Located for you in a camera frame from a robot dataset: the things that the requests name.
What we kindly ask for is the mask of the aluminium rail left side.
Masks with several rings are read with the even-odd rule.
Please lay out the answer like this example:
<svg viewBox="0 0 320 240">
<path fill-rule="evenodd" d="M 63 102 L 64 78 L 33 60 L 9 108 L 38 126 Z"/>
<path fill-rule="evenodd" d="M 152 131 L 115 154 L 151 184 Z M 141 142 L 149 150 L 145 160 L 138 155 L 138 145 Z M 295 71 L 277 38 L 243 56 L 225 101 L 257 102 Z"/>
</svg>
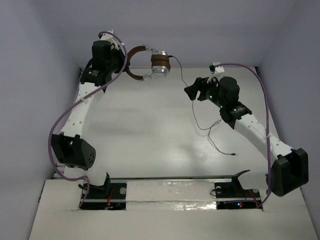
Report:
<svg viewBox="0 0 320 240">
<path fill-rule="evenodd" d="M 79 70 L 79 77 L 72 105 L 67 110 L 65 110 L 62 115 L 54 122 L 48 136 L 48 154 L 51 165 L 53 166 L 54 171 L 61 178 L 64 178 L 68 181 L 73 181 L 74 179 L 65 177 L 63 173 L 58 169 L 57 163 L 61 163 L 61 159 L 59 157 L 54 157 L 54 150 L 52 148 L 51 140 L 53 140 L 53 134 L 55 133 L 57 127 L 59 127 L 57 131 L 58 134 L 65 134 L 67 137 L 74 137 L 77 134 L 76 131 L 79 125 L 77 122 L 77 117 L 81 115 L 79 112 L 77 112 L 77 106 L 82 103 L 82 100 L 85 97 L 85 91 L 79 89 L 83 70 L 83 67 L 81 67 Z"/>
</svg>

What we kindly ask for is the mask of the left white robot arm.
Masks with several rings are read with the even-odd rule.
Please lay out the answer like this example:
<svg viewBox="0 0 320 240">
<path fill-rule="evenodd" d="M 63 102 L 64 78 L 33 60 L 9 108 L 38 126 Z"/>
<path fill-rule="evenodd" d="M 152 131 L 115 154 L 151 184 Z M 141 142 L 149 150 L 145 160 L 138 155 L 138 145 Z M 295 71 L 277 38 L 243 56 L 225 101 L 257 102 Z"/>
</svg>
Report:
<svg viewBox="0 0 320 240">
<path fill-rule="evenodd" d="M 124 69 L 125 52 L 112 38 L 94 41 L 91 52 L 92 58 L 79 78 L 75 102 L 63 113 L 66 123 L 57 134 L 49 133 L 48 153 L 52 165 L 59 162 L 78 170 L 80 175 L 74 181 L 87 180 L 98 196 L 106 197 L 111 193 L 108 174 L 96 159 L 96 150 L 87 142 L 86 134 L 107 86 L 115 80 L 112 75 L 119 76 Z"/>
</svg>

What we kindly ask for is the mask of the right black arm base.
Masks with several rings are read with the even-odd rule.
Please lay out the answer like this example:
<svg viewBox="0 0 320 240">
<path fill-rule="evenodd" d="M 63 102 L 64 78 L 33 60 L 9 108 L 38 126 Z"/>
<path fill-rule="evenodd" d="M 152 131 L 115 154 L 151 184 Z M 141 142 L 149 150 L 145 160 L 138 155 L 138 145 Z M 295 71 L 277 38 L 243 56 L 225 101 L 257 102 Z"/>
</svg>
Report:
<svg viewBox="0 0 320 240">
<path fill-rule="evenodd" d="M 239 177 L 249 170 L 232 175 L 230 182 L 218 182 L 210 191 L 210 195 L 216 198 L 218 210 L 262 209 L 259 191 L 243 189 Z"/>
</svg>

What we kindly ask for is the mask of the brown silver headphones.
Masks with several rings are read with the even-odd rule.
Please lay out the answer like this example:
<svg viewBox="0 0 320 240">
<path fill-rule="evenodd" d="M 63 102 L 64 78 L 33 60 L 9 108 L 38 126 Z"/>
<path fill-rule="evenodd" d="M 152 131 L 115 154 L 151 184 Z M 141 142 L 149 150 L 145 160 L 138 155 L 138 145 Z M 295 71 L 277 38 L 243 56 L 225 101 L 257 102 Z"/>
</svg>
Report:
<svg viewBox="0 0 320 240">
<path fill-rule="evenodd" d="M 130 61 L 134 55 L 140 52 L 151 53 L 151 74 L 136 75 L 130 70 Z M 171 70 L 170 58 L 166 51 L 158 50 L 147 45 L 139 45 L 132 48 L 127 53 L 127 69 L 126 73 L 136 81 L 144 81 L 146 79 L 165 78 Z"/>
</svg>

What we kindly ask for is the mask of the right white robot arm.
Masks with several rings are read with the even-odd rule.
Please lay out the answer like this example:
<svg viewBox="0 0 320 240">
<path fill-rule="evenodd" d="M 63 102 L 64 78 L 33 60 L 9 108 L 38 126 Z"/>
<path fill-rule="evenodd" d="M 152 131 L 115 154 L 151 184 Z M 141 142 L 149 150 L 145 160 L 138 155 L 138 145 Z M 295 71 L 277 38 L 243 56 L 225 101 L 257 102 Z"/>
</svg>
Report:
<svg viewBox="0 0 320 240">
<path fill-rule="evenodd" d="M 221 119 L 245 137 L 267 160 L 266 173 L 244 170 L 233 176 L 231 192 L 238 197 L 249 189 L 267 190 L 282 197 L 309 181 L 308 154 L 283 143 L 257 120 L 252 111 L 239 101 L 240 87 L 232 77 L 220 80 L 198 77 L 184 88 L 189 99 L 209 100 L 219 108 Z"/>
</svg>

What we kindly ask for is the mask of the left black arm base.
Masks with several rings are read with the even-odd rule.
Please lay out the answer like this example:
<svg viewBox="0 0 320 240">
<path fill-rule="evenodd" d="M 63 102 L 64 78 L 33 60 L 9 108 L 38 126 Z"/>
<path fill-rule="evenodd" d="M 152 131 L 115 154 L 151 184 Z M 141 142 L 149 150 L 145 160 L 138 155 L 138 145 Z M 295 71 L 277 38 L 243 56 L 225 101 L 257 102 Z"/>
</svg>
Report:
<svg viewBox="0 0 320 240">
<path fill-rule="evenodd" d="M 103 185 L 89 185 L 89 192 L 86 197 L 87 183 L 79 184 L 78 186 L 82 190 L 81 210 L 126 210 L 126 181 L 111 179 L 107 174 Z"/>
</svg>

